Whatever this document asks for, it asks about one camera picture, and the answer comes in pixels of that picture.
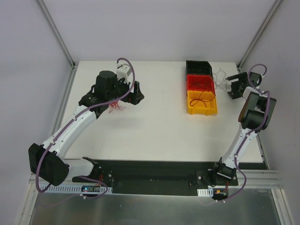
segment gray floor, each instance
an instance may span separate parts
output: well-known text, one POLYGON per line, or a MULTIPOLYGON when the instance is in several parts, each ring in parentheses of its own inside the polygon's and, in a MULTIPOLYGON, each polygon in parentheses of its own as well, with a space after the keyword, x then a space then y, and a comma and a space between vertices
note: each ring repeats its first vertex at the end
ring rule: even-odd
POLYGON ((276 225, 279 217, 270 190, 246 189, 226 203, 210 198, 152 195, 75 196, 39 194, 31 225, 276 225))

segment tabletop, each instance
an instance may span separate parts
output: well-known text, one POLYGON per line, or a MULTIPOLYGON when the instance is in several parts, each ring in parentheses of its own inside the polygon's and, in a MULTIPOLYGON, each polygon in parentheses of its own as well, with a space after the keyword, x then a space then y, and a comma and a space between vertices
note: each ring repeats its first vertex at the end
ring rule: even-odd
MULTIPOLYGON (((235 63, 210 64, 220 85, 216 86, 217 115, 187 113, 185 62, 132 61, 145 99, 138 105, 119 101, 123 110, 106 110, 84 130, 66 158, 218 161, 238 131, 238 116, 245 99, 232 100, 226 93, 230 83, 224 77, 238 74, 235 63)), ((115 72, 115 62, 80 61, 63 122, 102 70, 115 72)), ((249 144, 241 162, 262 162, 256 139, 249 144)))

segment plastic crate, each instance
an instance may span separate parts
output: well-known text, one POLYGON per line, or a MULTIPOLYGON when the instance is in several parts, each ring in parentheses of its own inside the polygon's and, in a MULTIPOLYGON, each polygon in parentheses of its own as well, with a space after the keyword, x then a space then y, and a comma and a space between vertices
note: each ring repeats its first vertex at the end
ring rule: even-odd
POLYGON ((186 61, 186 75, 210 75, 211 65, 207 61, 186 61))
POLYGON ((187 112, 193 114, 215 115, 218 113, 215 93, 211 91, 187 91, 187 112))
POLYGON ((206 90, 215 93, 215 84, 209 75, 187 75, 187 90, 206 90))

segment gray wall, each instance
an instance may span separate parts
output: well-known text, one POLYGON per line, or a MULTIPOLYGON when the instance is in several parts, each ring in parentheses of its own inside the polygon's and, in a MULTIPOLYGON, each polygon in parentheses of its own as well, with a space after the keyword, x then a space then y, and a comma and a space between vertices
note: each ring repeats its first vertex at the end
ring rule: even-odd
POLYGON ((295 224, 300 224, 300 1, 285 0, 246 65, 264 63, 263 89, 277 105, 269 127, 261 133, 271 169, 281 171, 295 224))
POLYGON ((50 133, 70 67, 33 0, 0 3, 0 224, 25 194, 28 147, 50 133))
POLYGON ((274 0, 45 0, 79 60, 238 62, 274 0))

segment yellow bin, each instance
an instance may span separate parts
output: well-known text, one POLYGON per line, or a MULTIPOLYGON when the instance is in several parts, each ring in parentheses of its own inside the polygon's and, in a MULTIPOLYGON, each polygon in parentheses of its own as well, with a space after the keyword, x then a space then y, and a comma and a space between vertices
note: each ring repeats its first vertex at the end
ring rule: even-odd
POLYGON ((216 96, 211 91, 187 91, 187 112, 193 114, 215 115, 218 113, 216 96))

